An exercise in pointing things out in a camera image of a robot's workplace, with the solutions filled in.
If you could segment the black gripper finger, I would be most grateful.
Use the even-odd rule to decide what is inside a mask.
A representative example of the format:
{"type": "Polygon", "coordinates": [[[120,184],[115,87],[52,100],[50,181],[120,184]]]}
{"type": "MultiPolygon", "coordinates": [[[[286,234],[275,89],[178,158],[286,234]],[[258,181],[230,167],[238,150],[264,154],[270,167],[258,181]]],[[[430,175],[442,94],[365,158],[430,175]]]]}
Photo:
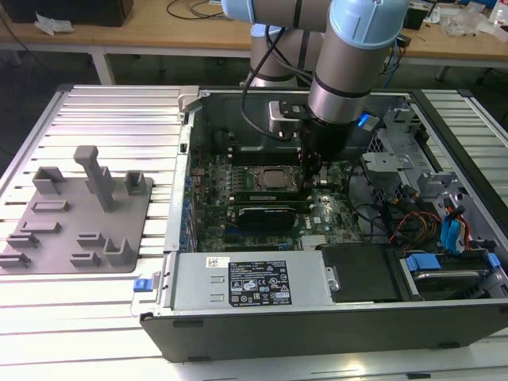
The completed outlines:
{"type": "Polygon", "coordinates": [[[322,167],[321,156],[316,152],[309,152],[302,159],[302,182],[301,192],[309,193],[316,183],[320,183],[320,171],[322,167]]]}

